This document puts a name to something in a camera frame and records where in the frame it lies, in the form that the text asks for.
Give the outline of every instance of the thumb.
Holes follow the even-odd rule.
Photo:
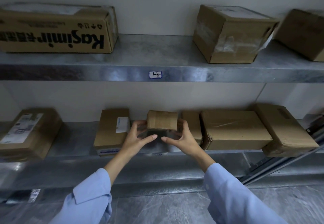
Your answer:
[[[150,135],[144,139],[141,140],[141,143],[143,143],[144,145],[150,143],[151,141],[155,140],[157,138],[157,135]]]
[[[170,144],[170,145],[174,145],[174,146],[177,146],[177,144],[178,144],[177,140],[174,140],[174,139],[171,139],[171,138],[165,137],[165,136],[161,137],[161,140],[163,142],[165,142],[166,144]]]

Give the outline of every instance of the small cardboard box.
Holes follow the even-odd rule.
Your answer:
[[[255,112],[273,141],[262,148],[268,157],[295,157],[318,147],[284,106],[256,104]]]
[[[278,22],[242,7],[201,5],[193,41],[208,63],[252,63]]]
[[[94,148],[99,156],[119,152],[130,129],[129,109],[102,110]]]
[[[114,7],[16,3],[0,8],[4,52],[111,53]]]
[[[200,145],[203,137],[201,135],[199,113],[198,111],[182,111],[181,117],[188,122],[188,127],[192,136]]]
[[[177,130],[178,113],[149,110],[146,120],[148,129]]]
[[[275,39],[311,61],[324,62],[324,12],[293,9]]]
[[[204,150],[259,150],[272,141],[254,111],[207,110],[200,116]]]
[[[0,155],[8,161],[44,159],[62,124],[52,108],[22,110],[0,136]]]

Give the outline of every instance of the blue sleeve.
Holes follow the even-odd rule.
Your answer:
[[[50,224],[98,224],[111,216],[110,178],[106,170],[95,173],[73,189],[63,203],[60,212]]]
[[[287,224],[220,164],[207,169],[208,211],[217,224]]]

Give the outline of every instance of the person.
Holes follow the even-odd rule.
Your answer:
[[[203,184],[211,201],[208,211],[217,224],[287,224],[200,148],[185,120],[179,122],[182,125],[179,140],[168,137],[161,139],[193,157],[204,171]],[[112,211],[110,189],[117,175],[145,144],[157,138],[157,135],[138,138],[140,131],[137,128],[145,123],[142,120],[132,124],[120,151],[105,167],[98,169],[73,189],[50,224],[97,224],[101,218],[108,221]]]

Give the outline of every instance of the marble tile floor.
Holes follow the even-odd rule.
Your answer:
[[[291,224],[324,223],[324,185],[251,189]],[[109,224],[214,223],[205,192],[114,198]],[[0,223],[46,224],[62,202],[0,206]]]

